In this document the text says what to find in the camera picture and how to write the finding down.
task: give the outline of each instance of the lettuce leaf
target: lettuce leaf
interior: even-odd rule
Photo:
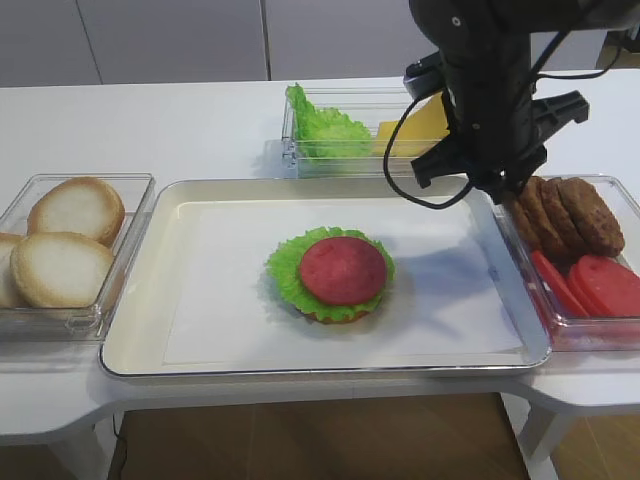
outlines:
[[[306,289],[298,271],[302,257],[311,246],[320,240],[340,236],[360,238],[373,245],[387,263],[387,285],[391,283],[395,274],[393,260],[381,242],[369,240],[359,230],[343,230],[339,227],[320,227],[309,230],[305,235],[281,243],[267,260],[267,273],[276,281],[278,290],[286,302],[293,304],[304,314],[315,313],[317,318],[330,319],[335,323],[341,323],[345,317],[351,318],[358,312],[374,310],[380,303],[384,292],[383,289],[371,300],[359,305],[333,306],[322,303]]]
[[[366,157],[371,154],[371,132],[337,108],[316,108],[296,83],[287,87],[295,111],[295,136],[309,158]]]

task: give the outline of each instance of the white tray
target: white tray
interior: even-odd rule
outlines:
[[[442,201],[449,177],[413,194]],[[381,240],[396,279],[352,325],[311,323],[265,273],[278,243],[318,226]],[[518,372],[549,339],[486,197],[433,211],[384,179],[187,181],[158,199],[101,350],[119,376],[420,369]]]

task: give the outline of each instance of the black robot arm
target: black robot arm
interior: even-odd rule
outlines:
[[[450,134],[412,166],[424,188],[465,173],[500,203],[546,161],[544,142],[571,120],[588,119],[578,92],[532,100],[530,34],[624,29],[640,21],[640,0],[409,0],[439,52],[407,68],[414,99],[443,90]]]

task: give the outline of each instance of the cheese slice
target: cheese slice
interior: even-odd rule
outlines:
[[[381,122],[376,135],[373,155],[383,156],[397,121]],[[449,134],[442,105],[442,92],[437,93],[420,110],[407,117],[391,149],[392,157],[418,157]]]

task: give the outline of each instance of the partially assembled burger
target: partially assembled burger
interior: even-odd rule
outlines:
[[[372,312],[393,280],[394,265],[382,243],[362,232],[320,227],[280,244],[267,272],[286,302],[334,324]]]

